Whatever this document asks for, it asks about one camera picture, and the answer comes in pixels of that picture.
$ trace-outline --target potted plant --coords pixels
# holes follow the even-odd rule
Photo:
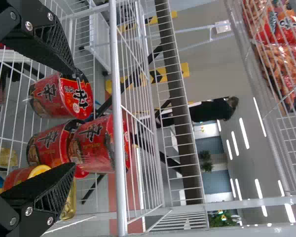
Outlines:
[[[209,215],[209,226],[213,227],[227,227],[236,226],[237,222],[233,221],[232,216],[228,210]]]
[[[211,160],[211,153],[208,150],[203,150],[198,154],[200,160],[206,162]]]
[[[211,153],[208,150],[203,150],[198,154],[200,160],[201,169],[204,172],[212,172],[213,163],[211,162]]]
[[[213,164],[211,162],[204,162],[201,164],[201,169],[205,172],[212,172],[213,170]]]

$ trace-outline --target green plant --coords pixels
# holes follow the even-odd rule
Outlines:
[[[225,226],[236,226],[237,223],[231,218],[229,211],[223,211],[222,214],[209,215],[209,226],[210,227],[225,227]]]
[[[202,161],[210,161],[211,160],[211,153],[208,150],[203,150],[198,155],[199,159]]]
[[[213,170],[213,164],[211,162],[204,162],[201,165],[201,169],[204,170],[205,172],[212,172]]]

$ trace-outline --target person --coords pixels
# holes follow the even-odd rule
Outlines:
[[[224,100],[223,98],[213,101],[204,101],[200,105],[189,107],[191,120],[193,122],[206,122],[210,120],[229,120],[235,112],[239,103],[239,98],[232,96]],[[174,125],[173,114],[163,114],[162,124],[164,127]],[[156,118],[157,128],[161,127],[160,118]]]

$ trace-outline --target fluorescent light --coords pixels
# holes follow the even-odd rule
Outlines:
[[[256,109],[257,109],[257,113],[258,113],[258,117],[259,117],[259,120],[260,120],[260,124],[261,124],[261,127],[262,127],[263,134],[266,137],[265,128],[264,128],[264,125],[263,125],[263,121],[262,121],[262,118],[261,118],[260,110],[258,108],[258,104],[257,104],[257,101],[256,101],[255,97],[253,97],[253,100],[254,100],[255,105],[256,105]]]
[[[242,196],[241,196],[241,192],[240,192],[240,187],[239,187],[238,179],[235,179],[235,181],[236,181],[236,187],[237,187],[237,191],[238,191],[239,200],[242,201]]]
[[[245,141],[246,148],[249,149],[250,148],[249,141],[248,141],[246,129],[245,129],[245,126],[243,124],[242,118],[239,119],[239,122],[240,122],[240,127],[241,127],[241,131],[242,131],[242,135],[243,135],[243,140]]]
[[[258,196],[259,196],[260,199],[262,199],[263,198],[263,195],[262,195],[262,191],[261,191],[259,180],[258,179],[255,179],[255,183],[256,183],[256,188],[257,188]]]
[[[239,155],[239,150],[238,150],[238,145],[237,145],[235,133],[233,131],[231,132],[231,136],[232,136],[233,145],[235,147],[236,155],[238,156]]]
[[[219,120],[217,120],[217,125],[218,125],[219,132],[221,132],[222,131],[222,127],[221,127],[221,122],[219,122]]]
[[[226,142],[227,142],[227,148],[228,148],[229,158],[230,158],[230,160],[232,160],[232,153],[231,153],[231,149],[230,149],[229,140],[227,139]]]
[[[266,207],[264,205],[261,207],[262,207],[263,216],[267,217]]]
[[[232,179],[230,179],[230,184],[231,184],[233,197],[236,198],[237,195],[236,195],[235,186],[233,185],[233,180]]]
[[[284,193],[284,189],[281,183],[281,180],[278,181],[278,186],[280,187],[280,191],[281,191],[281,196],[285,197],[285,193]]]
[[[286,209],[286,213],[287,213],[287,216],[288,216],[289,221],[291,223],[295,223],[296,220],[295,220],[295,216],[294,216],[294,213],[293,213],[293,210],[292,210],[291,205],[285,203],[285,209]]]

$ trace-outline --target red noodle cup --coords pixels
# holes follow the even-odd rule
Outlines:
[[[127,125],[123,122],[126,168],[130,167]],[[113,173],[114,142],[113,116],[97,118],[81,125],[68,147],[68,157],[87,172]]]
[[[13,186],[18,185],[25,180],[33,178],[34,176],[42,174],[48,170],[50,170],[50,167],[47,165],[30,166],[27,168],[16,169],[9,173],[9,175],[6,177],[3,184],[3,190],[6,191],[11,189]]]
[[[67,146],[74,132],[84,122],[78,119],[53,127],[34,135],[28,142],[26,156],[28,163],[46,164],[51,168],[70,162],[67,156]],[[75,177],[84,178],[88,172],[76,168]]]
[[[76,69],[75,78],[55,73],[30,86],[30,104],[42,118],[84,120],[93,112],[93,94],[86,76]]]

